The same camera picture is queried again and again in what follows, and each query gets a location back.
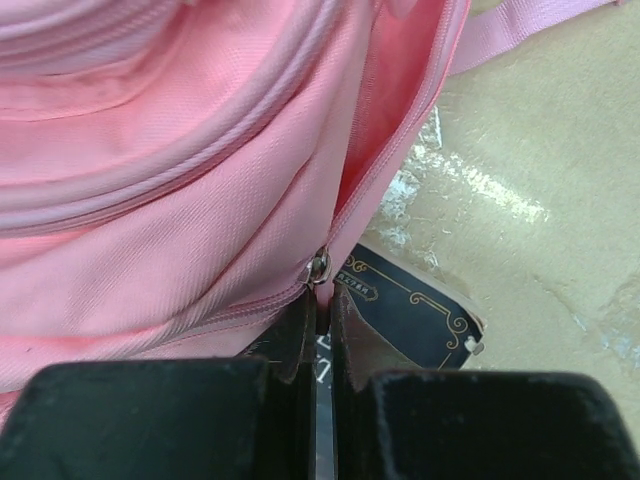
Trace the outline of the pink student backpack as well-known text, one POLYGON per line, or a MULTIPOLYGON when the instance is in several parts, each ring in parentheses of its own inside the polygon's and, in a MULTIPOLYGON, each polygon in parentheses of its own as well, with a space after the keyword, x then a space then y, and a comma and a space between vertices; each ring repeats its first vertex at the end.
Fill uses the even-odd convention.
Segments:
POLYGON ((232 355, 356 243, 445 79, 591 1, 5 1, 1 391, 232 355))

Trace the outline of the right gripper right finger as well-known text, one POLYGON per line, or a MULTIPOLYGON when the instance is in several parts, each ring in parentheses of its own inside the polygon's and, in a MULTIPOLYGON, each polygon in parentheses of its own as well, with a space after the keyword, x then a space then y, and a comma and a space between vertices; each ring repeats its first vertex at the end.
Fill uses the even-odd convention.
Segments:
POLYGON ((566 372, 423 369, 337 288, 331 303, 340 479, 635 479, 609 394, 566 372))

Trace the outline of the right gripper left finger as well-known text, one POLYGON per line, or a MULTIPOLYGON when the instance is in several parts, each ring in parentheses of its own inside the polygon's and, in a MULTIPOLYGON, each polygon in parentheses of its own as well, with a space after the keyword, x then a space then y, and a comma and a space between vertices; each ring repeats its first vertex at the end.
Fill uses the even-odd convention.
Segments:
POLYGON ((312 478, 315 312, 303 294, 233 358, 41 370, 2 431, 2 477, 312 478))

